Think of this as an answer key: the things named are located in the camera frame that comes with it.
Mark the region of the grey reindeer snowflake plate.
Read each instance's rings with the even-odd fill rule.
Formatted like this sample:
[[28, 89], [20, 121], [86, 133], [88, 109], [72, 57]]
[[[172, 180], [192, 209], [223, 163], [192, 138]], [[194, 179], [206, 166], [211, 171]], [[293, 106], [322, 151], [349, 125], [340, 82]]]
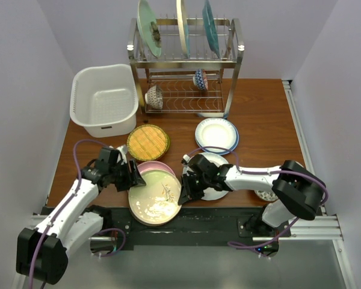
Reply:
[[164, 220], [159, 220], [159, 221], [148, 221], [148, 220], [144, 220], [142, 219], [141, 217], [138, 217], [136, 214], [134, 214], [132, 211], [130, 211], [132, 217], [138, 221], [139, 223], [143, 224], [143, 225], [146, 225], [146, 226], [162, 226], [162, 225], [165, 225], [169, 222], [171, 222], [172, 220], [175, 219], [175, 217], [177, 217], [177, 215], [174, 215], [174, 216], [171, 216], [171, 217], [168, 217]]

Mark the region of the pink plate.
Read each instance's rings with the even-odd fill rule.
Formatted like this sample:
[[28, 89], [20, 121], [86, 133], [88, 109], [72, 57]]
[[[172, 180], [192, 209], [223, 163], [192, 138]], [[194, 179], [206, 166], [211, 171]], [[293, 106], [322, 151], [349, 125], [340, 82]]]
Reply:
[[142, 174], [143, 172], [148, 172], [151, 170], [163, 170], [172, 175], [175, 175], [175, 172], [172, 170], [170, 166], [160, 161], [146, 161], [140, 163], [138, 166], [138, 171]]

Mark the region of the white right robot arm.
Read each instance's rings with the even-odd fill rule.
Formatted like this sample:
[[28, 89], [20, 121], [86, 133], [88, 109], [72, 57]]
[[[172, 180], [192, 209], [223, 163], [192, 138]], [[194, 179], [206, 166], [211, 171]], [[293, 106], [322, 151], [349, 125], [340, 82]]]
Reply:
[[277, 196], [259, 213], [239, 223], [246, 236], [269, 237], [291, 218], [313, 220], [329, 198], [325, 183], [292, 160], [281, 166], [246, 168], [228, 163], [221, 155], [205, 152], [184, 155], [182, 164], [180, 205], [204, 197], [221, 198], [240, 190]]

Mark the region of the green plate with branch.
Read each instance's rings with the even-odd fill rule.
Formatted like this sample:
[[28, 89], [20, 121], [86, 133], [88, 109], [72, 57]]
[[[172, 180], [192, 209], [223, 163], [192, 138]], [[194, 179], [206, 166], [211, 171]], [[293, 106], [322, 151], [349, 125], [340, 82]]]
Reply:
[[133, 187], [128, 192], [129, 209], [148, 221], [164, 220], [177, 215], [181, 184], [177, 177], [163, 170], [151, 170], [142, 174], [144, 187]]

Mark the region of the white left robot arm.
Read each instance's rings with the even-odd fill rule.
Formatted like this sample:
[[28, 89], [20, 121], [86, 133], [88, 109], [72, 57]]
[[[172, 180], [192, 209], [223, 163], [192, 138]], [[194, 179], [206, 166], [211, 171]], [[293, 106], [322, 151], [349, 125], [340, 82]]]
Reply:
[[145, 186], [136, 162], [127, 158], [125, 145], [102, 147], [99, 156], [78, 175], [63, 200], [35, 228], [24, 228], [17, 238], [16, 271], [43, 284], [56, 284], [64, 275], [69, 257], [94, 235], [106, 236], [116, 231], [126, 242], [126, 233], [115, 228], [109, 209], [91, 205], [109, 185], [117, 191]]

